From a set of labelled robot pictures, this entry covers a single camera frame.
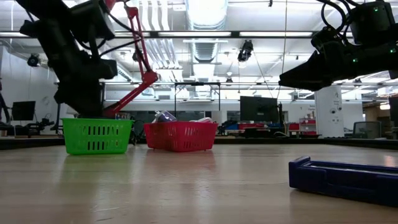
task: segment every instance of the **table surface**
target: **table surface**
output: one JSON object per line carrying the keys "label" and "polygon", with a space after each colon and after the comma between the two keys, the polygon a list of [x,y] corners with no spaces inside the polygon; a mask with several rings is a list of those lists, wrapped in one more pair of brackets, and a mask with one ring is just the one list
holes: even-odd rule
{"label": "table surface", "polygon": [[291,189],[288,162],[398,166],[398,151],[327,145],[215,145],[172,153],[68,156],[0,151],[1,223],[374,223],[398,209]]}

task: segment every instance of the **office chair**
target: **office chair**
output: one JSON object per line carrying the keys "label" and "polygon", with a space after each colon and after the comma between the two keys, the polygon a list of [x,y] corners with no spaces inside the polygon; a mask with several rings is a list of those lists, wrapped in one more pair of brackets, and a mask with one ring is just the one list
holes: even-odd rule
{"label": "office chair", "polygon": [[381,138],[381,122],[380,121],[355,122],[353,138],[360,138],[360,139]]}

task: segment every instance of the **desk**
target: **desk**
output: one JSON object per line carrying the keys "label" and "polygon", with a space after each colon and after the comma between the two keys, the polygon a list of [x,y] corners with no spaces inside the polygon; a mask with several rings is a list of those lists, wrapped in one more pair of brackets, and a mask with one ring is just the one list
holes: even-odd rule
{"label": "desk", "polygon": [[299,192],[288,162],[396,166],[398,151],[328,145],[215,145],[172,153],[68,156],[65,146],[0,151],[2,223],[396,223],[396,208]]}

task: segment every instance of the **plastic basket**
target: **plastic basket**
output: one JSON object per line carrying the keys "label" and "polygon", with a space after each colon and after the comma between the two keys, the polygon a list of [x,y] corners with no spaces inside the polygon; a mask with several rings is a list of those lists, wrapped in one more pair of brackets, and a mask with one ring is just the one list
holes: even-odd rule
{"label": "plastic basket", "polygon": [[207,150],[213,147],[217,124],[174,121],[145,124],[148,147],[174,152]]}
{"label": "plastic basket", "polygon": [[63,118],[69,154],[125,153],[133,121]]}

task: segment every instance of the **green basket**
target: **green basket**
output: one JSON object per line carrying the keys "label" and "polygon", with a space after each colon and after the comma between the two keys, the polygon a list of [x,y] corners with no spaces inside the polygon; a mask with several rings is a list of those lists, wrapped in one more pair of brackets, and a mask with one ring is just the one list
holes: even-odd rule
{"label": "green basket", "polygon": [[63,118],[63,134],[69,154],[125,153],[133,121]]}

